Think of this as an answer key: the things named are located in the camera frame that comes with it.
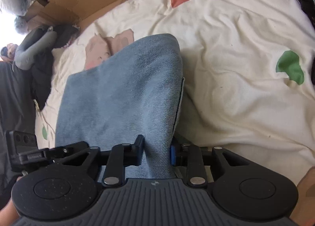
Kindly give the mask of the person left hand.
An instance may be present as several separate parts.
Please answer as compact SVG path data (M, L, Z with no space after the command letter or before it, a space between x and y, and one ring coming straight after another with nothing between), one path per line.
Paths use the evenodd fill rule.
M1 226L12 225L20 218L20 215L12 201L12 191L10 191L10 199L8 200L7 204L1 209L0 217Z

